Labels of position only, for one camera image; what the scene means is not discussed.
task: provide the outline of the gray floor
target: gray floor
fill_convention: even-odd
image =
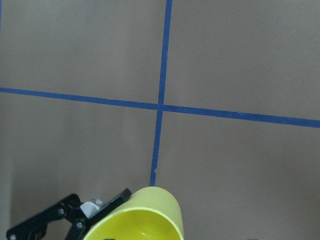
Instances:
[[[165,1],[3,0],[0,88],[158,101]],[[173,1],[164,103],[320,120],[319,1]],[[69,193],[149,185],[155,110],[0,92],[0,235]],[[320,130],[164,112],[185,239],[320,236]],[[67,222],[49,226],[63,239]]]

